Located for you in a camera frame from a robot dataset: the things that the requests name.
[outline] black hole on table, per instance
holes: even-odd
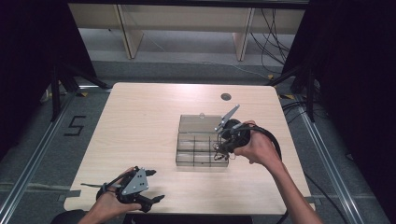
[[[231,95],[229,93],[223,93],[221,95],[221,99],[224,101],[229,101],[229,100],[231,100]]]

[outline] hand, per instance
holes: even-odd
[[[250,126],[256,125],[253,120],[244,123]],[[250,141],[244,147],[236,148],[233,153],[237,156],[244,156],[249,159],[250,164],[258,163],[265,166],[270,172],[274,171],[280,160],[271,140],[262,133],[250,131]]]
[[[129,168],[126,172],[132,171],[134,168]],[[87,215],[78,223],[103,223],[110,220],[113,217],[124,214],[128,211],[139,210],[142,206],[139,203],[120,203],[114,193],[114,188],[107,188],[107,192],[103,193],[96,203],[93,205]]]

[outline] finger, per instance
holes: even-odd
[[[128,203],[126,205],[127,205],[128,211],[142,209],[142,205],[140,203]]]
[[[132,167],[128,168],[126,171],[122,172],[122,174],[120,174],[120,175],[124,175],[124,174],[126,174],[126,173],[128,173],[128,172],[131,172],[133,169],[134,169],[134,167],[132,166]],[[123,179],[123,178],[117,180],[117,182],[114,183],[114,184],[115,184],[115,185],[118,185],[118,184],[122,181],[122,179]],[[110,187],[107,188],[107,190],[109,190],[109,191],[115,191],[116,188],[110,186]]]
[[[246,123],[246,124],[254,124],[254,125],[256,125],[256,122],[254,121],[254,120],[248,120],[248,121],[245,121],[244,123]]]
[[[236,149],[233,150],[233,154],[235,154],[235,156],[242,156],[243,153],[244,153],[243,147],[237,147]]]

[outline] metal frame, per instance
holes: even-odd
[[[18,203],[20,202],[23,193],[27,189],[27,186],[32,179],[35,171],[37,170],[40,162],[42,161],[44,155],[47,152],[48,147],[52,141],[52,138],[58,131],[60,124],[64,119],[64,114],[69,107],[70,103],[73,101],[75,97],[75,93],[71,92],[69,95],[66,96],[64,99],[64,103],[62,106],[61,113],[59,114],[58,118],[49,124],[48,129],[46,130],[43,138],[41,138],[40,143],[38,144],[35,152],[33,153],[30,160],[27,162],[23,172],[21,173],[20,177],[18,178],[17,182],[14,184],[14,187],[8,194],[7,198],[4,200],[3,204],[0,208],[0,223],[6,224],[9,222],[12,214],[14,213]]]
[[[314,6],[322,7],[332,0],[315,1]],[[256,7],[306,9],[310,0],[67,0],[67,3],[180,6],[180,7]]]
[[[296,95],[296,100],[302,101],[299,95]],[[314,122],[311,122],[310,118],[306,115],[305,111],[301,107],[299,107],[299,111],[302,113],[306,129],[312,137],[322,163],[327,171],[327,174],[329,175],[330,180],[332,181],[332,185],[334,186],[341,204],[344,206],[349,221],[351,223],[364,223],[359,208],[356,205],[355,200],[352,198],[352,195],[350,194],[346,183],[341,177],[341,174],[338,172],[338,169],[332,160],[332,156],[330,155],[329,150],[326,148],[326,145],[320,136],[317,126]]]

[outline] clear plastic box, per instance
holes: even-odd
[[[227,167],[228,160],[215,160],[215,128],[221,116],[182,115],[177,136],[177,166]]]

